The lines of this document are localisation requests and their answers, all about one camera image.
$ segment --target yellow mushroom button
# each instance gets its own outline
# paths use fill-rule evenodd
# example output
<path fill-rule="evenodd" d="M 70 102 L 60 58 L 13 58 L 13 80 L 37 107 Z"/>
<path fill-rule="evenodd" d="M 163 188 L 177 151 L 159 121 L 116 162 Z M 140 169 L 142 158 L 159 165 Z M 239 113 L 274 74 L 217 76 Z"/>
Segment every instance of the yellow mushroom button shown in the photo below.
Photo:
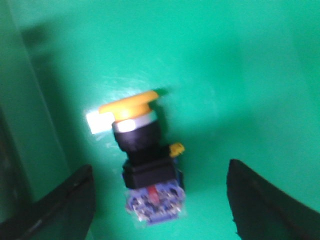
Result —
<path fill-rule="evenodd" d="M 151 112 L 148 103 L 157 98 L 159 98 L 159 95 L 155 91 L 146 91 L 102 105 L 99 107 L 99 113 L 113 113 L 116 122 L 135 119 Z"/>

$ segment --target green surface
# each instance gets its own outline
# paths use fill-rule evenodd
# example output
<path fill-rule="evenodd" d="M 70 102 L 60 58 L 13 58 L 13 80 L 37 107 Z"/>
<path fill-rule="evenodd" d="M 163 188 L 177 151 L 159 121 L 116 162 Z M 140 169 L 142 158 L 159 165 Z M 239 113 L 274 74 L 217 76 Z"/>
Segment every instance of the green surface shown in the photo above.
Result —
<path fill-rule="evenodd" d="M 319 1 L 0 0 L 0 103 L 33 199 L 85 163 L 88 239 L 239 239 L 229 159 L 320 211 Z M 188 217 L 135 229 L 125 154 L 86 114 L 150 89 L 186 152 Z"/>

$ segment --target green background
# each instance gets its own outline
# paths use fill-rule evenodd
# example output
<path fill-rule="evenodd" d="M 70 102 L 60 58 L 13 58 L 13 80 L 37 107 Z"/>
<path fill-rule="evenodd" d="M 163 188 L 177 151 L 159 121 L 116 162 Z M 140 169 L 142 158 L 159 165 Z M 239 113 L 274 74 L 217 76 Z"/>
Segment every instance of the green background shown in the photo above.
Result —
<path fill-rule="evenodd" d="M 188 216 L 136 229 L 126 156 L 86 114 L 150 89 Z M 92 164 L 88 240 L 239 239 L 231 158 L 320 211 L 319 1 L 0 0 L 0 104 L 33 201 Z"/>

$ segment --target black curved edge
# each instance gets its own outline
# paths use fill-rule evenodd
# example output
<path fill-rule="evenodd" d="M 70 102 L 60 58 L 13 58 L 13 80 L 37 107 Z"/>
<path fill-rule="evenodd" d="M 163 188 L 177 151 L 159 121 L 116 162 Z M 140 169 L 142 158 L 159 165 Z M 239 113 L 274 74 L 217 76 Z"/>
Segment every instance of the black curved edge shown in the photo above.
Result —
<path fill-rule="evenodd" d="M 0 224 L 0 240 L 84 240 L 96 209 L 93 170 L 84 165 L 61 185 Z"/>
<path fill-rule="evenodd" d="M 240 160 L 230 161 L 227 197 L 243 240 L 320 240 L 320 214 L 276 188 Z"/>

